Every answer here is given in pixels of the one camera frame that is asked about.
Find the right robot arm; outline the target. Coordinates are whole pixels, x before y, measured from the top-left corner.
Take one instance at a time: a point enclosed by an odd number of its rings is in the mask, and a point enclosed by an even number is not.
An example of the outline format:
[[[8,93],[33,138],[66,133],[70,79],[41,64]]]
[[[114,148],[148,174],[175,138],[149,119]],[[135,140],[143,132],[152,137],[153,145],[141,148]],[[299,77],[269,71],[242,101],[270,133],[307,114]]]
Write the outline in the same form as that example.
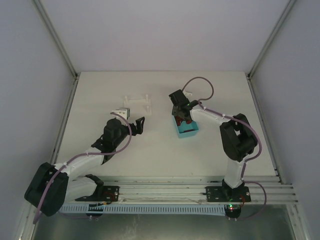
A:
[[[216,123],[219,125],[222,148],[227,156],[227,169],[222,180],[221,193],[227,201],[240,198],[244,189],[244,171],[247,156],[253,154],[261,142],[244,114],[228,116],[214,112],[197,100],[189,101],[181,89],[171,93],[172,115],[180,125],[182,122]]]

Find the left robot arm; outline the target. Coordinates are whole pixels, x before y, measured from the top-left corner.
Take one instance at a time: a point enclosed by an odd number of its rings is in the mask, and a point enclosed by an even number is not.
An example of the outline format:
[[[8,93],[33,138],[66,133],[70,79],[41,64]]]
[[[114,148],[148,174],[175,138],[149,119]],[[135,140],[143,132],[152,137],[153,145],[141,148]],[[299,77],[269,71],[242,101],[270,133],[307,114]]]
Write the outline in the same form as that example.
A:
[[[25,200],[36,208],[34,223],[42,215],[55,215],[68,202],[91,201],[106,205],[116,200],[99,177],[86,172],[124,151],[128,144],[122,148],[118,148],[119,145],[125,139],[131,140],[143,133],[145,118],[128,123],[119,114],[114,116],[107,121],[101,137],[87,151],[63,163],[45,162],[39,166],[24,194]]]

